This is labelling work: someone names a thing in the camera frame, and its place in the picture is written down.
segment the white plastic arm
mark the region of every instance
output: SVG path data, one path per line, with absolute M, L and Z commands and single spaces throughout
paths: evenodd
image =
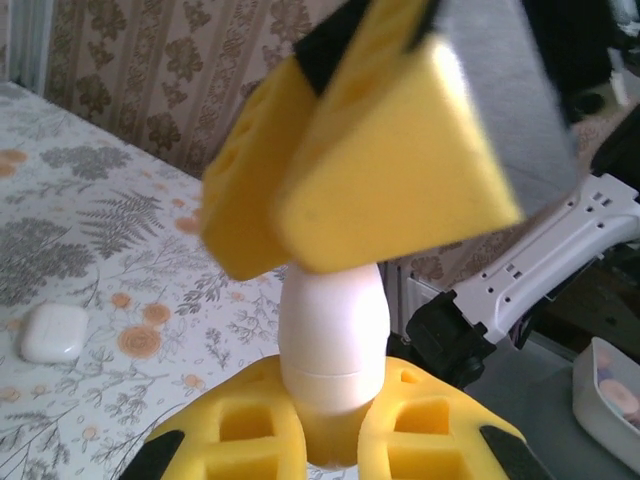
M 497 261 L 454 287 L 455 305 L 491 343 L 589 260 L 640 237 L 638 192 L 610 175 L 580 189 Z
M 312 463 L 355 464 L 345 455 L 356 451 L 360 423 L 384 385 L 389 316 L 377 265 L 328 275 L 289 265 L 280 368 Z

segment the rectangular hole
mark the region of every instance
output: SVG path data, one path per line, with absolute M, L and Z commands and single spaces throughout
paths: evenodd
M 389 446 L 393 480 L 470 480 L 462 454 L 456 450 L 428 450 Z
M 229 406 L 220 419 L 220 441 L 273 437 L 271 410 L 262 405 Z
M 436 399 L 409 403 L 396 418 L 394 431 L 448 435 L 449 402 L 445 399 Z
M 276 455 L 247 461 L 233 461 L 207 468 L 207 480 L 276 480 L 278 457 Z
M 411 370 L 403 370 L 400 374 L 400 381 L 402 383 L 420 383 L 418 376 Z

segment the yellow foam pad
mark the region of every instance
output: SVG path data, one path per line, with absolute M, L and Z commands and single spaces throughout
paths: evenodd
M 236 280 L 289 260 L 270 209 L 316 102 L 295 59 L 283 61 L 253 92 L 204 174 L 201 238 Z
M 428 1 L 377 0 L 276 200 L 285 249 L 315 273 L 452 243 L 523 219 L 446 39 L 406 45 Z
M 303 480 L 302 427 L 280 379 L 279 357 L 266 357 L 202 395 L 159 425 L 185 437 L 162 480 Z
M 387 358 L 384 387 L 360 429 L 360 478 L 508 480 L 480 433 L 485 425 L 524 440 L 460 390 Z

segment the white bowl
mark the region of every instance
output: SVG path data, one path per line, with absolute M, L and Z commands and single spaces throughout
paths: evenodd
M 640 430 L 616 411 L 598 387 L 598 359 L 602 366 L 607 355 L 611 376 L 640 396 L 640 366 L 613 345 L 594 337 L 573 363 L 573 413 L 593 438 L 640 475 Z

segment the table surface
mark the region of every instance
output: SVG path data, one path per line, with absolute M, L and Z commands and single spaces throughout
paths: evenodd
M 199 193 L 198 180 L 0 84 L 0 478 L 115 479 L 159 421 L 277 353 L 284 271 L 230 281 L 199 242 Z M 18 356 L 43 302 L 88 311 L 76 362 Z

